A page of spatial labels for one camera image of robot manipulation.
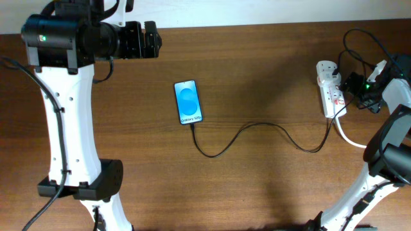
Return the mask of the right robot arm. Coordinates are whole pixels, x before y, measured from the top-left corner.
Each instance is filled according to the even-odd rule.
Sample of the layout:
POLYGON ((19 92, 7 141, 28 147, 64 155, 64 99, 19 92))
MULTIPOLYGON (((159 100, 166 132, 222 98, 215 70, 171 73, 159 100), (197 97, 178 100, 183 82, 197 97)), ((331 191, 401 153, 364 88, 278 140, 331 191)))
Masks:
POLYGON ((390 117, 364 147, 362 171, 354 184, 334 206, 309 220, 304 230, 354 230, 386 196, 410 183, 410 146, 403 139, 410 130, 410 86, 391 78, 386 61, 373 69, 366 82, 388 79, 382 99, 390 117))

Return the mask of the blue Galaxy smartphone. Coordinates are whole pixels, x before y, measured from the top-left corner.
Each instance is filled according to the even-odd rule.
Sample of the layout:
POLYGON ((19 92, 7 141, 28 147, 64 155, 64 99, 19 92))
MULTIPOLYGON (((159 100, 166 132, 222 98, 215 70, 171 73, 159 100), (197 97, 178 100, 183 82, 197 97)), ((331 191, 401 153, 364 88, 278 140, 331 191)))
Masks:
POLYGON ((200 98, 195 80, 174 84, 175 97, 181 125, 203 121, 200 98))

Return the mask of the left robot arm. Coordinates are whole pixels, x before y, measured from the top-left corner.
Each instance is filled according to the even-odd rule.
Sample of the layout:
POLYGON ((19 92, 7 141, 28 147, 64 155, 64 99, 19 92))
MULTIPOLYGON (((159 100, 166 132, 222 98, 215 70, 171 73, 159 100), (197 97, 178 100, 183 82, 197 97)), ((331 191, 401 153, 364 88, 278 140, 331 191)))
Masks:
POLYGON ((162 39, 153 21, 127 21, 133 0, 52 1, 29 16, 21 35, 30 77, 39 85, 51 160, 38 194, 55 201, 72 196, 86 207, 95 230, 131 230, 119 190, 123 163, 99 158, 91 93, 97 61, 156 58, 162 39))

